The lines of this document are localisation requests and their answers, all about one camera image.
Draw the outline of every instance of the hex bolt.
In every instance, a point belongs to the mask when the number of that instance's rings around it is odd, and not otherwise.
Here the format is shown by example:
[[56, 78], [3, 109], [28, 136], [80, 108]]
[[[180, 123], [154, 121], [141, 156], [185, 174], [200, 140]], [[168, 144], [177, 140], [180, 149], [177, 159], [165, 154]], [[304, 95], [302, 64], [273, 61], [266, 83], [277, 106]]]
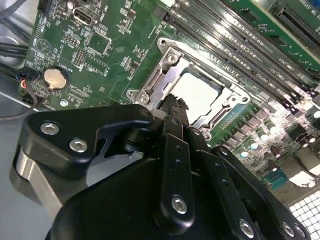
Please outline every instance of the hex bolt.
[[41, 124], [40, 130], [41, 130], [41, 132], [43, 132], [46, 135], [56, 135], [57, 133], [59, 133], [60, 128], [55, 123], [45, 122], [45, 123]]
[[285, 222], [282, 223], [282, 228], [286, 232], [286, 234], [288, 234], [290, 237], [293, 238], [295, 236], [295, 233], [292, 230], [292, 228], [288, 224], [286, 224]]
[[169, 64], [175, 64], [178, 61], [178, 56], [175, 55], [174, 53], [170, 53], [166, 60], [168, 61]]
[[244, 219], [240, 219], [239, 221], [239, 226], [241, 231], [250, 239], [253, 239], [255, 236], [255, 232], [253, 230], [253, 228], [249, 225], [249, 223], [244, 220]]
[[188, 207], [186, 202], [178, 196], [174, 196], [171, 200], [171, 204], [173, 209], [178, 213], [178, 214], [186, 214]]
[[87, 143], [81, 139], [73, 139], [69, 143], [69, 147], [76, 153], [84, 153], [88, 149]]
[[299, 227], [297, 224], [294, 225], [295, 230], [303, 237], [306, 237], [305, 232], [301, 229], [301, 227]]

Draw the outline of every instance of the screw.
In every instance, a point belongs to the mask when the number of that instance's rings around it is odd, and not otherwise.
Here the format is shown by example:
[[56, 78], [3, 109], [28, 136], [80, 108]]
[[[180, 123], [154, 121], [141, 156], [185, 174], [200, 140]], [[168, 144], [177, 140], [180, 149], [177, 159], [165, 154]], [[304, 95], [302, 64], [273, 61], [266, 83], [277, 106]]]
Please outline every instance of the screw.
[[187, 212], [187, 204], [182, 198], [174, 196], [171, 200], [171, 204], [178, 214], [185, 214]]
[[197, 129], [195, 129], [195, 128], [193, 129], [193, 132], [194, 132], [195, 135], [198, 135], [198, 136], [200, 135], [199, 131]]
[[292, 228], [288, 224], [286, 224], [285, 222], [282, 223], [282, 228], [290, 237], [295, 236], [295, 233], [292, 230]]
[[67, 100], [62, 99], [62, 100], [60, 101], [60, 105], [61, 105], [61, 107], [66, 107], [66, 106], [69, 105], [69, 103], [68, 103]]
[[306, 237], [305, 232], [301, 229], [301, 227], [299, 227], [297, 224], [294, 225], [295, 230], [303, 237]]
[[73, 3], [72, 1], [68, 1], [68, 2], [66, 3], [66, 7], [67, 7], [68, 9], [72, 10], [72, 9], [75, 8], [75, 5], [74, 5], [74, 3]]
[[128, 91], [128, 96], [129, 97], [133, 97], [134, 96], [134, 93], [132, 91]]
[[148, 102], [148, 98], [146, 97], [146, 95], [142, 95], [142, 97], [140, 98], [140, 101], [142, 103], [147, 103]]
[[246, 220], [240, 219], [239, 226], [241, 231], [250, 239], [253, 239], [255, 232]]
[[224, 154], [224, 155], [228, 155], [228, 152], [224, 149], [224, 148], [220, 148], [220, 151]]
[[170, 53], [166, 59], [169, 64], [175, 64], [178, 61], [178, 56], [174, 53]]
[[47, 135], [56, 135], [60, 131], [60, 128], [52, 122], [45, 122], [41, 124], [40, 130]]
[[73, 139], [69, 143], [69, 147], [76, 153], [84, 153], [88, 149], [88, 145], [81, 139]]

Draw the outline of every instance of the motherboard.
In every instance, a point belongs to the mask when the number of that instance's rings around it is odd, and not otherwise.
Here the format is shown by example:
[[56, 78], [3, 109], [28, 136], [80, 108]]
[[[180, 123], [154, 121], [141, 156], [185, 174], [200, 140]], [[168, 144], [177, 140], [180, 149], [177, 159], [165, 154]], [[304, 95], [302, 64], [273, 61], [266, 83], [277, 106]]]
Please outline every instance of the motherboard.
[[40, 0], [26, 67], [49, 110], [173, 94], [209, 146], [273, 188], [320, 136], [320, 12], [306, 0]]

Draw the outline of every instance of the integrated circuit chip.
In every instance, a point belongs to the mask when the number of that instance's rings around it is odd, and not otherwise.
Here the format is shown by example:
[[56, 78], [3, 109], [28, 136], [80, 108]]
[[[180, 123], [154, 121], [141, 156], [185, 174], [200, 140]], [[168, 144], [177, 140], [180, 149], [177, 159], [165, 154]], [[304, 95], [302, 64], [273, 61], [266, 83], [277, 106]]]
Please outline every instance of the integrated circuit chip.
[[108, 49], [111, 48], [111, 39], [97, 32], [93, 32], [87, 41], [90, 49], [100, 55], [106, 55]]

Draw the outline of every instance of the black cable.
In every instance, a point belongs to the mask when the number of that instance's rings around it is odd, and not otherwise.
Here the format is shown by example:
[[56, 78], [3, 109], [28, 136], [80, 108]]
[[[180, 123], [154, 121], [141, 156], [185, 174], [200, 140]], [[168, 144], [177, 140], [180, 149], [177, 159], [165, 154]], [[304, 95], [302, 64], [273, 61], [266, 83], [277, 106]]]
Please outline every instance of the black cable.
[[13, 77], [14, 79], [16, 79], [16, 75], [18, 73], [18, 71], [16, 69], [14, 69], [13, 67], [10, 67], [6, 64], [3, 64], [0, 62], [0, 71], [9, 75], [10, 77]]
[[18, 8], [21, 7], [22, 4], [24, 4], [27, 0], [17, 0], [15, 3], [13, 3], [8, 8], [0, 11], [0, 20], [5, 19], [12, 15], [15, 11], [17, 11]]
[[6, 26], [14, 35], [16, 35], [19, 39], [26, 42], [27, 44], [30, 42], [29, 35], [8, 19], [0, 19], [0, 24]]
[[19, 51], [0, 50], [0, 56], [11, 57], [16, 59], [25, 59], [27, 54]]
[[27, 46], [21, 46], [21, 45], [10, 44], [5, 42], [0, 42], [0, 48], [3, 50], [11, 50], [11, 51], [22, 51], [22, 52], [28, 51]]
[[32, 89], [30, 87], [26, 87], [25, 88], [26, 92], [28, 94], [30, 94], [30, 96], [32, 97], [33, 100], [33, 104], [32, 106], [25, 112], [19, 113], [17, 115], [13, 115], [13, 116], [0, 116], [0, 121], [9, 121], [9, 120], [15, 120], [15, 119], [19, 119], [19, 118], [23, 118], [25, 116], [27, 116], [30, 112], [33, 111], [33, 109], [35, 109], [38, 105], [38, 99], [37, 96], [35, 95], [35, 93], [32, 91]]
[[0, 76], [5, 78], [5, 79], [9, 79], [9, 80], [12, 80], [12, 81], [17, 81], [17, 79], [14, 76], [12, 76], [10, 74], [7, 74], [6, 72], [4, 72], [2, 70], [0, 70]]

